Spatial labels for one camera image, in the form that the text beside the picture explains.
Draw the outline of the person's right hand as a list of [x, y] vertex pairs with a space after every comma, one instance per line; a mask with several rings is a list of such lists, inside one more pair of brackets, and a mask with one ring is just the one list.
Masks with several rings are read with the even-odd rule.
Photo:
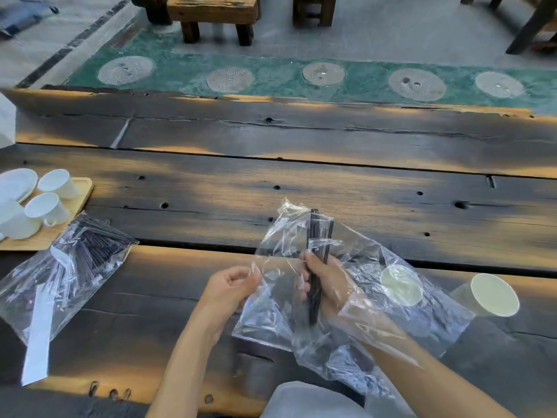
[[[303, 261], [303, 252], [299, 257]], [[327, 320], [337, 316], [355, 291], [355, 285], [351, 277], [343, 268], [343, 263], [334, 256], [329, 255], [327, 265], [337, 269], [337, 274], [332, 279], [320, 279], [322, 295], [320, 310]], [[310, 290], [309, 279], [303, 278], [303, 268], [301, 269], [301, 283], [298, 284], [297, 292], [302, 302], [307, 300]]]

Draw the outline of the handful of black straws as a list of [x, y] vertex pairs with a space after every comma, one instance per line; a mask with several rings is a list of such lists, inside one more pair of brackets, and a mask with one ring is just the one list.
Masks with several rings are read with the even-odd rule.
[[[306, 226], [306, 248], [317, 256], [324, 264], [328, 263], [334, 220], [324, 216], [318, 209], [311, 209]], [[313, 326], [317, 323], [320, 302], [321, 302], [321, 283], [317, 275], [309, 270], [310, 290], [308, 292], [307, 304], [309, 324]]]

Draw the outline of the clear plastic bag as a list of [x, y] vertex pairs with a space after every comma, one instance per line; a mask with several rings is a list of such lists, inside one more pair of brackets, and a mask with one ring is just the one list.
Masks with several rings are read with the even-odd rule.
[[259, 287], [232, 335], [291, 352], [298, 365], [360, 394], [386, 394], [372, 346], [422, 367], [409, 344], [434, 358], [475, 313], [398, 255], [318, 209], [286, 198], [252, 261]]

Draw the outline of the person's left forearm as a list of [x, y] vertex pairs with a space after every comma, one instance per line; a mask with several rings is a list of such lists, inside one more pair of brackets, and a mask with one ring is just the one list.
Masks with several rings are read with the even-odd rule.
[[190, 318], [180, 334], [145, 418], [197, 418], [208, 358], [226, 325]]

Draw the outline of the person's right forearm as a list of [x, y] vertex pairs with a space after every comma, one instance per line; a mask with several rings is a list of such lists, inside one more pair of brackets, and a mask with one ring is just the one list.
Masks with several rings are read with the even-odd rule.
[[374, 344], [364, 343], [386, 377], [418, 418], [516, 418], [509, 410], [456, 374], [401, 331], [382, 311], [356, 309], [353, 319], [340, 313], [332, 317], [345, 329], [370, 327], [386, 345], [415, 360], [395, 356]]

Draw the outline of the white paper cup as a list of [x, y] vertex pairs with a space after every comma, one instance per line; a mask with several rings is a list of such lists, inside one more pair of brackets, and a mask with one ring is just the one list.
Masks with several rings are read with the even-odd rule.
[[418, 305], [424, 295], [418, 274], [404, 265], [389, 265], [380, 274], [384, 294], [401, 307]]
[[511, 285], [492, 274], [475, 275], [449, 296], [476, 316], [508, 318], [520, 309], [519, 298]]

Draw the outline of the person's white garment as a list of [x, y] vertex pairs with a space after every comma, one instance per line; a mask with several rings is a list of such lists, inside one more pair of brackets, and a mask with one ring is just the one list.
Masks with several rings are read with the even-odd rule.
[[300, 381], [275, 389], [260, 418], [414, 418], [372, 414], [345, 395]]

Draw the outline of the bundle of bagged black straws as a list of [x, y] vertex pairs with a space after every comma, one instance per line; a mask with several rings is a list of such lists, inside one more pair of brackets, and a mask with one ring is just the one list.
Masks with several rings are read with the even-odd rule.
[[48, 249], [53, 260], [54, 275], [49, 280], [55, 299], [63, 307], [86, 302], [138, 244], [110, 221], [80, 213]]

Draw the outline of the light wooden tray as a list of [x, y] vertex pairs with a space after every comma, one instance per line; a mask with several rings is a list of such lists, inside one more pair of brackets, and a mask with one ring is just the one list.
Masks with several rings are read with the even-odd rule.
[[44, 216], [39, 216], [40, 227], [37, 232], [25, 239], [4, 237], [0, 239], [0, 251], [40, 251], [47, 249], [68, 227], [71, 221], [83, 210], [85, 203], [93, 191], [93, 181], [87, 177], [74, 177], [73, 183], [79, 190], [79, 195], [73, 199], [59, 199], [59, 206], [68, 211], [65, 222], [56, 222], [49, 226]]

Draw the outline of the round grooved millstone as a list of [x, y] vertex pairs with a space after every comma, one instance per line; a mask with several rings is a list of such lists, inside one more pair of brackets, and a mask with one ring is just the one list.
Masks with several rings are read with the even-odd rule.
[[518, 98], [526, 91], [517, 79], [503, 73], [485, 71], [475, 77], [475, 85], [484, 93], [495, 98]]
[[254, 81], [255, 76], [250, 70], [229, 66], [212, 71], [205, 83], [214, 92], [238, 93], [249, 88]]
[[97, 73], [97, 79], [110, 86], [122, 86], [149, 77], [155, 68], [155, 62], [148, 57], [119, 57], [104, 64]]
[[331, 86], [342, 83], [346, 71], [335, 63], [314, 62], [303, 68], [302, 75], [305, 81], [314, 86]]
[[391, 73], [388, 84], [404, 98], [431, 102], [446, 94], [446, 84], [436, 74], [422, 69], [398, 69]]

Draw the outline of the clear bag with white strip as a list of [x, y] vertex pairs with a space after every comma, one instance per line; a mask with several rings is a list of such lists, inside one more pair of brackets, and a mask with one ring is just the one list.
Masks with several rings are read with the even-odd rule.
[[86, 302], [72, 302], [63, 307], [50, 288], [49, 278], [54, 275], [50, 246], [25, 260], [0, 281], [0, 318], [26, 346], [22, 386], [48, 377], [51, 341], [101, 288]]

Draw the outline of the white saucer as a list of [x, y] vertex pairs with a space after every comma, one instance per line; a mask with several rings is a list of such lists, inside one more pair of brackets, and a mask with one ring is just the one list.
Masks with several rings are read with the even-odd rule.
[[22, 203], [37, 186], [38, 175], [29, 168], [17, 168], [0, 174], [0, 204]]

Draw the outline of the dark wooden stool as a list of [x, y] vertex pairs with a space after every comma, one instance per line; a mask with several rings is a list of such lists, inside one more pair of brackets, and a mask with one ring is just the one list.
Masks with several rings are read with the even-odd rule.
[[331, 27], [337, 0], [292, 0], [292, 25], [300, 27], [316, 19], [321, 27]]

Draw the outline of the rough wooden bench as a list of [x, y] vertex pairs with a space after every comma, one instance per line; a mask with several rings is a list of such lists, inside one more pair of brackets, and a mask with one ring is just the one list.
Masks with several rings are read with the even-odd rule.
[[239, 45], [251, 46], [253, 27], [260, 18], [259, 0], [168, 0], [166, 6], [189, 44], [200, 39], [199, 23], [213, 23], [234, 25]]

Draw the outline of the white box corner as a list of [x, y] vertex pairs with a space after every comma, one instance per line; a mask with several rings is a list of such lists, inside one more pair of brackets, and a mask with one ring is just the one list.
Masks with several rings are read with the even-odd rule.
[[0, 92], [0, 149], [16, 143], [17, 107]]

